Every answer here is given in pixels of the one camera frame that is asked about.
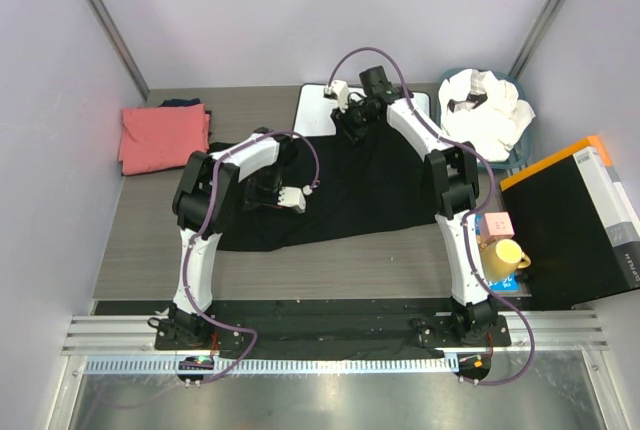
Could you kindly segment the black floral print t-shirt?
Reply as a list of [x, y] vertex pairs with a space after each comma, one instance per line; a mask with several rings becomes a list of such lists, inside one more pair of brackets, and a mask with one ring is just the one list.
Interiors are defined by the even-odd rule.
[[306, 211], [241, 211], [223, 232], [220, 250], [269, 252], [435, 222], [421, 190], [422, 160], [386, 123], [370, 125], [357, 145], [341, 135], [309, 141], [319, 156], [320, 184], [306, 198]]

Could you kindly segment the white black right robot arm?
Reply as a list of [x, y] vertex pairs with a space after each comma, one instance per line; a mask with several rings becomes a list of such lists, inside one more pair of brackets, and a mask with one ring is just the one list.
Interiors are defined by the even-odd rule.
[[480, 342], [497, 323], [498, 312], [476, 243], [479, 181], [474, 150], [445, 137], [410, 93], [389, 81], [381, 66], [361, 72], [360, 82], [363, 93], [357, 97], [342, 80], [332, 79], [324, 87], [324, 97], [337, 102], [331, 112], [336, 131], [358, 143], [370, 124], [383, 121], [420, 157], [422, 191], [443, 235], [450, 265], [452, 331], [463, 344]]

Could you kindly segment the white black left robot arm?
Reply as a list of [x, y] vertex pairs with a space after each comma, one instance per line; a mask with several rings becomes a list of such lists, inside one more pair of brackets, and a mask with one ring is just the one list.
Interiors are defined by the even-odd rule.
[[244, 141], [189, 157], [173, 198], [181, 238], [179, 283], [165, 318], [148, 321], [156, 330], [159, 350], [203, 349], [220, 330], [234, 337], [257, 332], [238, 324], [225, 324], [209, 315], [213, 304], [212, 277], [219, 242], [235, 216], [243, 210], [266, 206], [306, 210], [305, 197], [318, 183], [301, 188], [282, 183], [282, 172], [306, 138], [294, 131], [255, 130]]

